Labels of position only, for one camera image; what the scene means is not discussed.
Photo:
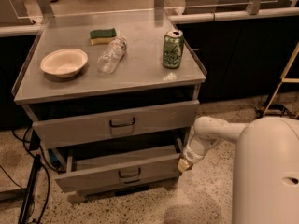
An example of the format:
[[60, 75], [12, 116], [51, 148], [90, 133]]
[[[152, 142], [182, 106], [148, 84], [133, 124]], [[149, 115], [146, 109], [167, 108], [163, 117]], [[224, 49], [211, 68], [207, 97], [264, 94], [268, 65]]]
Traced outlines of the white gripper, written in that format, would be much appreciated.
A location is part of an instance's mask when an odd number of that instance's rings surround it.
[[218, 139], [205, 139], [194, 134], [183, 149], [183, 158], [178, 160], [178, 170], [183, 173], [205, 157], [219, 143]]

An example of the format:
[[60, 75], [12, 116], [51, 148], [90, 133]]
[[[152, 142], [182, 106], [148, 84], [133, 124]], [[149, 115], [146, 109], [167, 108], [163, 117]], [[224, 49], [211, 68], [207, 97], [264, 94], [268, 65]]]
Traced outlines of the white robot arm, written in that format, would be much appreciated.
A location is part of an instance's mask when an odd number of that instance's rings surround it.
[[186, 171], [221, 140], [236, 144], [232, 224], [299, 224], [299, 121], [265, 117], [250, 123], [201, 117], [183, 148]]

